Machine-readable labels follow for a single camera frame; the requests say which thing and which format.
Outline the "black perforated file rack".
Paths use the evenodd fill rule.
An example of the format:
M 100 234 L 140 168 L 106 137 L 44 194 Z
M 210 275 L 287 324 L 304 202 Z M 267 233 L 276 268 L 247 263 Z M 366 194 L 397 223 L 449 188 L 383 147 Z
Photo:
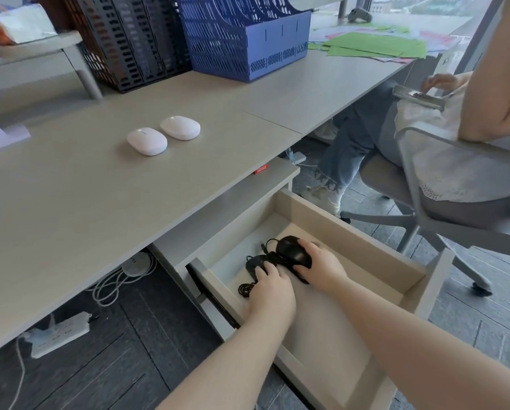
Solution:
M 191 71 L 177 0 L 63 0 L 98 82 L 126 93 Z

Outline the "person's right forearm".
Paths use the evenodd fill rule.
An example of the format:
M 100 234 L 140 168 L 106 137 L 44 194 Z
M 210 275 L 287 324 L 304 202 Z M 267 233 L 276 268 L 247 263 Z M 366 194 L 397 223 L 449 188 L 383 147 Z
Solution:
M 417 410 L 510 410 L 510 369 L 350 280 L 322 289 Z

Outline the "round white power socket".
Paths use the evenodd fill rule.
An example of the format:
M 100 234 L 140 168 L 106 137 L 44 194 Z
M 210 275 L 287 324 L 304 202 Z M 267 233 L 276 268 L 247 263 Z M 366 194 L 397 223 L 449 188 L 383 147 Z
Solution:
M 139 252 L 120 265 L 122 272 L 129 278 L 137 278 L 147 274 L 151 268 L 148 253 Z

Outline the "silver smartphone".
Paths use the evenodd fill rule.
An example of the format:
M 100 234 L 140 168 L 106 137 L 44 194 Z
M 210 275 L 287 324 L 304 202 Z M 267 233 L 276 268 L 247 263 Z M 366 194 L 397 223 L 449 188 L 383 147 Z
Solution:
M 414 103 L 428 109 L 443 111 L 446 101 L 443 98 L 431 96 L 402 85 L 393 87 L 393 95 L 403 101 Z

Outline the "person's right hand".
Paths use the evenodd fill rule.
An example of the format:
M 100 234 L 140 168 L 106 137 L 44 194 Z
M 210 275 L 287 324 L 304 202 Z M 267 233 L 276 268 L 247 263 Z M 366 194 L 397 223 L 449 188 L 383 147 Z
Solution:
M 343 293 L 349 278 L 336 256 L 311 241 L 299 239 L 299 244 L 312 257 L 313 280 L 306 281 L 329 296 L 337 297 Z

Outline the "blue perforated file rack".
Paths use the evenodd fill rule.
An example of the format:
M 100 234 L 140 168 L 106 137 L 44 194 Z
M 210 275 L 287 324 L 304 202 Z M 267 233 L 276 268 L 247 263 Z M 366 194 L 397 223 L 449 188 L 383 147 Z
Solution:
M 308 51 L 310 10 L 289 0 L 177 0 L 195 72 L 252 82 Z

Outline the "beige wooden drawer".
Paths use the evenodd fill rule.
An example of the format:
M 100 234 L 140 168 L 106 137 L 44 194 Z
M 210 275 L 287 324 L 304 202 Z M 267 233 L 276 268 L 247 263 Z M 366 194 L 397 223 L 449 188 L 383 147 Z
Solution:
M 247 256 L 292 235 L 318 243 L 348 276 L 381 298 L 427 319 L 455 255 L 443 249 L 428 266 L 337 220 L 282 189 L 248 208 L 206 206 L 185 222 L 196 243 L 187 270 L 209 303 L 237 329 L 247 315 L 238 287 L 252 282 Z M 314 410 L 388 410 L 396 387 L 376 363 L 337 303 L 291 276 L 297 312 L 275 358 L 275 367 Z

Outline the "white desk riser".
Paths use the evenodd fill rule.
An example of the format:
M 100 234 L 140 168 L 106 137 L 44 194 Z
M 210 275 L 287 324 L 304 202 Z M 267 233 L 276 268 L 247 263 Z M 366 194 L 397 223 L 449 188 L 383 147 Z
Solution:
M 101 89 L 79 46 L 82 40 L 74 30 L 20 45 L 0 46 L 0 89 L 75 73 L 89 97 L 101 100 Z

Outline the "large black wired mouse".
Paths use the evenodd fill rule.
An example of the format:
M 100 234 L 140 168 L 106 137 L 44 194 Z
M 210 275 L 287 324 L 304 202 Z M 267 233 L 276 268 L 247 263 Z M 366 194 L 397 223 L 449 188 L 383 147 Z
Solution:
M 294 266 L 312 268 L 312 257 L 306 249 L 299 244 L 299 238 L 293 235 L 280 239 L 275 248 L 275 253 L 282 260 L 284 266 L 292 273 L 296 273 Z

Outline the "small black wired mouse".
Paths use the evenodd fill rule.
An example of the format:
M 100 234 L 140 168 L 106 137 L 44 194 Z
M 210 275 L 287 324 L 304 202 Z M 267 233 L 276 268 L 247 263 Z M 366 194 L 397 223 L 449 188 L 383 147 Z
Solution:
M 255 284 L 258 282 L 257 274 L 255 271 L 257 267 L 262 269 L 267 274 L 267 270 L 265 269 L 266 261 L 269 261 L 269 259 L 268 256 L 265 254 L 246 257 L 245 269 L 247 270 L 248 274 L 252 277 Z

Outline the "grey office chair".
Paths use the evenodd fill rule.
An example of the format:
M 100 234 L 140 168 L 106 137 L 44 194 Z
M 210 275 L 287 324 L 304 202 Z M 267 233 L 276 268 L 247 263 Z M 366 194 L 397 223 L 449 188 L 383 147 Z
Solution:
M 488 144 L 458 140 L 456 133 L 416 122 L 399 130 L 395 137 L 402 152 L 402 167 L 371 151 L 361 163 L 359 175 L 373 190 L 395 201 L 401 215 L 367 215 L 343 211 L 344 221 L 357 220 L 376 225 L 402 227 L 406 230 L 397 251 L 404 254 L 416 235 L 421 235 L 437 251 L 452 249 L 445 239 L 464 248 L 479 247 L 510 256 L 510 199 L 505 207 L 491 203 L 477 206 L 462 203 L 462 209 L 448 202 L 437 202 L 427 210 L 406 143 L 409 133 L 417 133 L 450 146 L 477 153 L 485 158 L 510 163 L 510 150 Z

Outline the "person's left forearm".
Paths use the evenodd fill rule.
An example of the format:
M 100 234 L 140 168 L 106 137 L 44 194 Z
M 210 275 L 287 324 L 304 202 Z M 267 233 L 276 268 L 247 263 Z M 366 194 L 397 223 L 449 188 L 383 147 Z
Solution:
M 254 410 L 291 322 L 290 317 L 249 317 L 156 410 Z

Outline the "white drawer cabinet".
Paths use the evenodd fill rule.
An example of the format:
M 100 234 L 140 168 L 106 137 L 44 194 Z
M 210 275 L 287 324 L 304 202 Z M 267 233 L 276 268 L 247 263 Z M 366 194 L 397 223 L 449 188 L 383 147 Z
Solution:
M 198 271 L 200 263 L 210 266 L 238 245 L 265 219 L 273 195 L 284 187 L 291 190 L 299 173 L 299 166 L 274 158 L 265 171 L 250 174 L 148 246 L 223 340 L 233 334 L 235 324 L 207 299 L 205 287 L 198 285 L 187 267 L 193 265 Z

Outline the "white power strip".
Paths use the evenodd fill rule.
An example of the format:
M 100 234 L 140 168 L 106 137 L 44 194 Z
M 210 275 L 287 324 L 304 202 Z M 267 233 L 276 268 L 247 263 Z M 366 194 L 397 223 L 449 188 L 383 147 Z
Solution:
M 32 328 L 21 337 L 31 344 L 31 357 L 41 358 L 89 332 L 92 315 L 86 311 L 78 313 L 60 323 L 55 323 L 53 314 L 46 330 Z

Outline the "white wireless mouse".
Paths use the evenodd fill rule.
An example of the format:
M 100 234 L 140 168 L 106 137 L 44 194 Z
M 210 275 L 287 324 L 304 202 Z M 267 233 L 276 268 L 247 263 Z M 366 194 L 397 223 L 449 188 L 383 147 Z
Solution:
M 168 146 L 167 138 L 163 133 L 148 127 L 131 131 L 126 141 L 137 152 L 148 157 L 163 153 Z
M 195 120 L 183 116 L 171 116 L 160 123 L 163 132 L 177 140 L 190 141 L 198 137 L 201 126 Z

